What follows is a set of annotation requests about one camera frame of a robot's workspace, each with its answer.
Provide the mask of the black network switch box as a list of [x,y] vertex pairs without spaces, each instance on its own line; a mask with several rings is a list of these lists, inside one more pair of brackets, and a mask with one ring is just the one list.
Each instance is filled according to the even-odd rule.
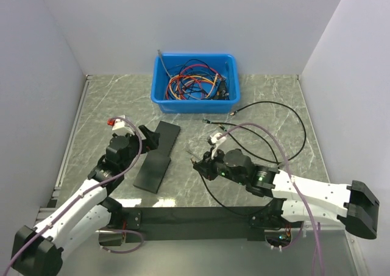
[[149,152],[133,182],[133,186],[157,194],[170,162],[171,158],[169,156],[165,156],[157,150]]

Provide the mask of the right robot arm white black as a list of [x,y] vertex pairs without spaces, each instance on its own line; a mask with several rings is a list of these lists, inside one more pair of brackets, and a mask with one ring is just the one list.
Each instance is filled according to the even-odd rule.
[[351,184],[327,183],[289,175],[286,171],[255,164],[241,150],[204,153],[193,168],[212,181],[220,176],[245,187],[269,205],[254,216],[262,228],[278,229],[287,223],[314,221],[344,226],[363,239],[376,239],[379,200],[358,180]]

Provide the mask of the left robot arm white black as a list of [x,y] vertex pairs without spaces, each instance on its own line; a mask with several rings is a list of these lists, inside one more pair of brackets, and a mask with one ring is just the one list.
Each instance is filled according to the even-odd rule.
[[160,135],[144,125],[136,128],[121,119],[117,122],[118,126],[111,122],[113,136],[105,154],[75,193],[34,227],[18,230],[6,272],[57,275],[70,253],[93,233],[121,224],[122,206],[109,195],[140,155],[158,148]]

